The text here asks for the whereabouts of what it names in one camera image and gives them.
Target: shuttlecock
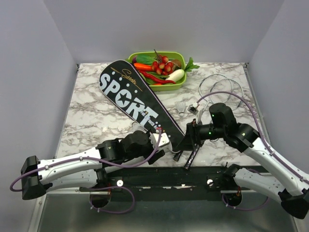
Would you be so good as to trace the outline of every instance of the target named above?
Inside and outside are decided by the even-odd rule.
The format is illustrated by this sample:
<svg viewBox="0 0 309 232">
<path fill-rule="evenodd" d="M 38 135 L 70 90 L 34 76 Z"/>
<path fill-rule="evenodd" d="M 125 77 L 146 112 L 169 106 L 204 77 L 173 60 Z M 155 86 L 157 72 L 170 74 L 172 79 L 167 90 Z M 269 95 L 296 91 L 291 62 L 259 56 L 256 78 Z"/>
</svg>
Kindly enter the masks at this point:
<svg viewBox="0 0 309 232">
<path fill-rule="evenodd" d="M 176 102 L 176 109 L 177 109 L 177 111 L 179 113 L 179 116 L 183 117 L 184 110 L 185 110 L 185 102 L 183 102 L 183 101 Z"/>
</svg>

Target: white wall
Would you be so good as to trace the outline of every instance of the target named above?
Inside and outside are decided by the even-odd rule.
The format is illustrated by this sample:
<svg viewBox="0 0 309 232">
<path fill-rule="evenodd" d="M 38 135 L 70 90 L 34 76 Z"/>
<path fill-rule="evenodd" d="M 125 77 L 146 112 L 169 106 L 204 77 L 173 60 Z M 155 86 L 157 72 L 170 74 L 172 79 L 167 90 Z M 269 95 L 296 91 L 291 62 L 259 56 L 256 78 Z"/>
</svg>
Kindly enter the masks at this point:
<svg viewBox="0 0 309 232">
<path fill-rule="evenodd" d="M 0 228 L 25 232 L 34 202 L 9 185 L 26 157 L 55 154 L 76 64 L 41 0 L 1 1 L 0 31 Z"/>
<path fill-rule="evenodd" d="M 283 0 L 44 0 L 77 62 L 180 51 L 195 61 L 248 62 Z"/>
<path fill-rule="evenodd" d="M 249 64 L 270 140 L 309 173 L 309 1 L 286 0 Z"/>
</svg>

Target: red pepper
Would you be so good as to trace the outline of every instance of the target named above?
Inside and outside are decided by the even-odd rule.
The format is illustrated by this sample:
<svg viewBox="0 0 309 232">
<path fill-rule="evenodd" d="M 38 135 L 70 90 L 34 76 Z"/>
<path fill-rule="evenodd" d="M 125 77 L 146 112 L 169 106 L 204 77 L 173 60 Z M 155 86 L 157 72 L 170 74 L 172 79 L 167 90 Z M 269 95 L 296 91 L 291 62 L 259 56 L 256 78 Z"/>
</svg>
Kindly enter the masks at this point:
<svg viewBox="0 0 309 232">
<path fill-rule="evenodd" d="M 141 74 L 143 74 L 143 76 L 145 78 L 149 78 L 157 83 L 160 83 L 160 84 L 167 84 L 167 83 L 172 83 L 172 84 L 175 84 L 174 81 L 171 81 L 171 80 L 161 80 L 161 79 L 158 79 L 156 78 L 155 76 L 149 74 L 149 73 L 146 73 L 146 72 L 143 72 L 143 71 L 140 71 Z"/>
</svg>

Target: green plastic container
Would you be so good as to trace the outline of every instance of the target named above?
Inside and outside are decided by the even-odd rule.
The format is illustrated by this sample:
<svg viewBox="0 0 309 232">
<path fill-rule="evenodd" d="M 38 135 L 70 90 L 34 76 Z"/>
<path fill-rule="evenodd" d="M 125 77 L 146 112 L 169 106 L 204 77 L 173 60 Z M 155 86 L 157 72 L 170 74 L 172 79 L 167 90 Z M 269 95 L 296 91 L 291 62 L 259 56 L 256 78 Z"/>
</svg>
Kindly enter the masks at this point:
<svg viewBox="0 0 309 232">
<path fill-rule="evenodd" d="M 163 56 L 167 56 L 170 60 L 171 59 L 178 59 L 182 64 L 182 68 L 185 67 L 184 58 L 180 53 L 178 53 L 178 52 L 161 52 L 161 51 L 158 51 L 157 53 L 160 54 L 160 55 L 163 55 Z M 132 59 L 137 54 L 145 54 L 145 55 L 149 55 L 151 57 L 155 57 L 154 51 L 153 52 L 137 52 L 137 53 L 133 53 L 131 56 L 129 56 L 129 58 L 128 58 L 129 62 L 132 62 Z M 153 91 L 177 90 L 183 85 L 183 83 L 186 81 L 186 79 L 187 79 L 187 73 L 185 72 L 183 78 L 180 79 L 179 81 L 177 81 L 175 84 L 165 84 L 165 85 L 161 85 L 161 86 L 150 85 L 150 88 Z"/>
</svg>

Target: marble surface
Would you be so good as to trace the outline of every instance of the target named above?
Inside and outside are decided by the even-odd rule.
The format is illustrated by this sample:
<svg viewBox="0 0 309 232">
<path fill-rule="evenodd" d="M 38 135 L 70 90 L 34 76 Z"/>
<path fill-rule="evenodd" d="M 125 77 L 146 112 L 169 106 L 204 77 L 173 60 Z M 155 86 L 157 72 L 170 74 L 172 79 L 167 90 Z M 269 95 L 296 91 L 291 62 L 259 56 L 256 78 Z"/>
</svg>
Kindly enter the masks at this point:
<svg viewBox="0 0 309 232">
<path fill-rule="evenodd" d="M 184 117 L 180 117 L 175 108 L 175 102 L 185 101 L 186 106 L 196 102 L 199 99 L 199 83 L 211 74 L 222 74 L 239 83 L 243 88 L 244 98 L 255 108 L 241 64 L 197 64 L 200 65 L 200 68 L 188 73 L 186 83 L 179 90 L 155 92 L 183 131 L 185 131 L 186 123 L 192 121 L 195 117 L 187 111 Z M 82 152 L 102 143 L 104 140 L 122 138 L 133 132 L 133 121 L 114 106 L 99 89 L 98 78 L 107 65 L 107 63 L 81 64 L 58 148 L 58 158 Z M 231 88 L 233 88 L 235 93 L 241 95 L 241 88 L 236 82 L 223 79 L 224 77 L 219 75 L 209 77 L 202 85 L 202 93 L 208 93 L 217 81 L 222 80 L 213 87 L 213 91 L 231 91 Z M 224 94 L 214 96 L 212 100 L 214 102 L 227 101 L 226 104 L 232 109 L 236 108 L 239 103 L 239 100 L 235 97 L 228 99 L 228 96 Z M 203 101 L 201 105 L 205 106 L 206 101 Z M 203 114 L 203 123 L 210 123 L 211 121 L 208 113 L 210 105 L 211 103 L 208 103 Z M 247 123 L 256 128 L 252 115 L 244 104 L 241 104 L 233 112 L 238 122 Z M 190 152 L 184 152 L 178 162 L 173 160 L 173 155 L 167 153 L 152 166 L 183 166 Z M 193 166 L 216 166 L 225 161 L 240 165 L 258 165 L 256 161 L 227 146 L 220 139 L 217 142 L 207 141 L 200 149 Z"/>
</svg>

